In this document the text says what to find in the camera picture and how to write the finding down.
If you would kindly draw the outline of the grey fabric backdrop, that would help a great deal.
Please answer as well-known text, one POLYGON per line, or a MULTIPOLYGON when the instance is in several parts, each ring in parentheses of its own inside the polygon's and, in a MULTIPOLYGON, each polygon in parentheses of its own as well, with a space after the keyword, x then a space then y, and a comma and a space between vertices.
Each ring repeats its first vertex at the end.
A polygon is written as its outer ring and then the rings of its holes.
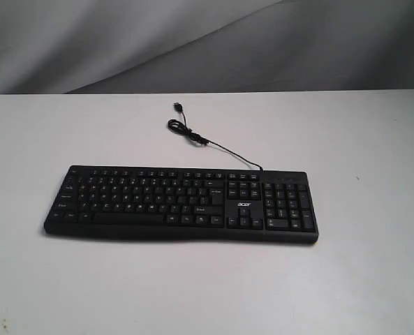
POLYGON ((414 1, 0 1, 0 94, 414 89, 414 1))

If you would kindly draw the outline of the black Acer keyboard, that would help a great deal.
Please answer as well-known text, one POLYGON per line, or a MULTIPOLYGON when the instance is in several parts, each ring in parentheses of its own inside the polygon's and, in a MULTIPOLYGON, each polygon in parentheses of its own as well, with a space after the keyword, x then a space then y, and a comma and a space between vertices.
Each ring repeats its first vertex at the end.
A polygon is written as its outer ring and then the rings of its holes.
POLYGON ((314 244, 305 172, 73 165, 45 219, 50 235, 314 244))

